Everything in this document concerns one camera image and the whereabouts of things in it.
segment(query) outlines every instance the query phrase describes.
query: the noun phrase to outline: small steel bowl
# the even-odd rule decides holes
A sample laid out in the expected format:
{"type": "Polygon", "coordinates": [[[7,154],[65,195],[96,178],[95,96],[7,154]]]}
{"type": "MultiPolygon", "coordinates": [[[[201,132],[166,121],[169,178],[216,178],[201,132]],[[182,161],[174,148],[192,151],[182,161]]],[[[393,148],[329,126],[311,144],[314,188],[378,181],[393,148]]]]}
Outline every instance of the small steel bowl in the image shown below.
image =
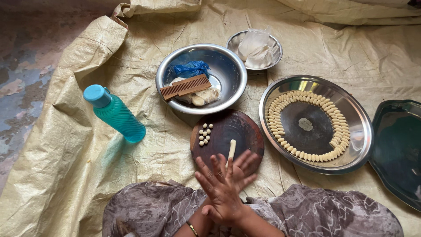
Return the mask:
{"type": "MultiPolygon", "coordinates": [[[[225,47],[227,49],[233,51],[234,53],[238,52],[238,46],[233,46],[232,44],[230,44],[230,42],[232,41],[232,39],[235,36],[239,36],[241,33],[246,33],[247,31],[248,30],[243,30],[243,31],[235,33],[233,36],[231,36],[228,39],[225,47]]],[[[279,61],[281,61],[282,53],[283,53],[281,43],[279,43],[279,41],[273,35],[269,35],[269,37],[270,37],[270,40],[268,42],[268,45],[269,46],[273,45],[272,46],[272,50],[273,50],[272,63],[269,66],[264,67],[264,68],[249,68],[249,67],[246,67],[248,70],[265,70],[265,69],[268,69],[268,68],[271,68],[271,67],[275,66],[276,64],[279,63],[279,61]]]]}
{"type": "MultiPolygon", "coordinates": [[[[367,162],[374,144],[370,118],[356,99],[338,85],[315,76],[292,75],[270,84],[260,99],[259,117],[264,133],[284,157],[317,173],[339,175],[358,169],[367,162]],[[311,162],[296,158],[285,150],[269,131],[265,113],[270,104],[278,96],[293,90],[310,91],[330,98],[342,111],[349,125],[351,140],[341,156],[328,162],[311,162]]],[[[285,135],[282,137],[297,150],[319,155],[333,150],[329,144],[333,136],[331,121],[318,106],[303,102],[291,103],[281,111],[281,122],[285,129],[285,135]],[[300,128],[298,121],[301,118],[312,122],[313,129],[305,131],[300,128]]]]}
{"type": "Polygon", "coordinates": [[[209,65],[209,81],[213,87],[221,90],[221,99],[197,107],[175,98],[165,101],[173,109],[183,113],[205,115],[222,111],[234,104],[243,94],[247,84],[247,70],[241,59],[225,47],[199,43],[179,48],[169,54],[159,65],[155,84],[162,99],[160,89],[168,86],[176,78],[173,67],[192,60],[202,60],[209,65]]]}

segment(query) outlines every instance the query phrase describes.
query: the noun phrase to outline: teal water bottle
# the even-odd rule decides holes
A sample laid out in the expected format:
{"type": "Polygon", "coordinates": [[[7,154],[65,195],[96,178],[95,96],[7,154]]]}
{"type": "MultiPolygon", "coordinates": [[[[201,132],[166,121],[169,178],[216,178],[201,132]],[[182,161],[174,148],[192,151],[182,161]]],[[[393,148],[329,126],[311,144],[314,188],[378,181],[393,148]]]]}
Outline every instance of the teal water bottle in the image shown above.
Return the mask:
{"type": "Polygon", "coordinates": [[[106,87],[88,86],[83,98],[93,105],[98,118],[113,127],[129,142],[139,142],[145,137],[146,128],[130,112],[125,103],[116,95],[110,94],[106,87]]]}

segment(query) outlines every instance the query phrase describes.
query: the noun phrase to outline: woman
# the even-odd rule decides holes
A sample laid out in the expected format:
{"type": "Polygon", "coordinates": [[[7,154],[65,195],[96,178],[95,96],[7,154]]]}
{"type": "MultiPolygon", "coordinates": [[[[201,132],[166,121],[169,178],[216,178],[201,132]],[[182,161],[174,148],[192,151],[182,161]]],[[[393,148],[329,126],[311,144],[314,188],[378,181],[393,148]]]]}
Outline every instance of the woman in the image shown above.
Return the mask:
{"type": "Polygon", "coordinates": [[[238,193],[256,179],[250,167],[257,158],[247,150],[225,168],[225,157],[213,155],[210,171],[197,157],[203,190],[173,181],[126,186],[104,210],[103,237],[403,236],[386,207],[357,191],[292,185],[279,197],[243,204],[238,193]]]}

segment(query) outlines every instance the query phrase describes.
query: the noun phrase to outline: gold bangle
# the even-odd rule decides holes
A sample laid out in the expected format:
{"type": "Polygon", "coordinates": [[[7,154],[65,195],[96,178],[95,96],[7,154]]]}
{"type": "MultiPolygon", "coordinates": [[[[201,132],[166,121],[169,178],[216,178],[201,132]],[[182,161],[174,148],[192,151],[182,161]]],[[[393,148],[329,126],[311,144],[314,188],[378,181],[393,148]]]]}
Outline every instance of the gold bangle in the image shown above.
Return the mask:
{"type": "Polygon", "coordinates": [[[194,234],[194,235],[196,235],[196,237],[199,237],[199,235],[197,234],[197,232],[196,232],[196,231],[195,231],[195,229],[193,228],[192,224],[190,224],[190,222],[189,222],[189,221],[186,221],[186,224],[188,224],[188,225],[189,225],[189,227],[190,227],[190,229],[192,229],[193,234],[194,234]]]}

